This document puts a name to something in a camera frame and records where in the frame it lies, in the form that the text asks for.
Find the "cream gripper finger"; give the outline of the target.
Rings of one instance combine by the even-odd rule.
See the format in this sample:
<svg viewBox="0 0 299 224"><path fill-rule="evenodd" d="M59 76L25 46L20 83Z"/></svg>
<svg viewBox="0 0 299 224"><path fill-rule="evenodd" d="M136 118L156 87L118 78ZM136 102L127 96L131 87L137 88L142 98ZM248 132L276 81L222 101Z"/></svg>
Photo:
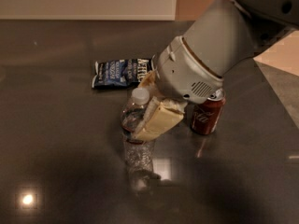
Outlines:
<svg viewBox="0 0 299 224"><path fill-rule="evenodd" d="M186 102L153 97L133 132L133 138L151 141L166 133L183 120L186 106Z"/></svg>
<svg viewBox="0 0 299 224"><path fill-rule="evenodd" d="M156 73L149 71L138 85L138 88L145 88L149 91L149 96L163 97L156 85Z"/></svg>

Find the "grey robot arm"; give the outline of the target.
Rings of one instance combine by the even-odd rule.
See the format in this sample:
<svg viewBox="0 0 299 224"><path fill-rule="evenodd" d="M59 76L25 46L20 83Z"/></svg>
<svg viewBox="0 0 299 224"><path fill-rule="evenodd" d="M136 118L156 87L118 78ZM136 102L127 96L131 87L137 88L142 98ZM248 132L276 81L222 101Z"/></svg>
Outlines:
<svg viewBox="0 0 299 224"><path fill-rule="evenodd" d="M182 121L188 103L222 90L224 74L299 27L299 0L215 0L152 60L152 97L133 138L151 141Z"/></svg>

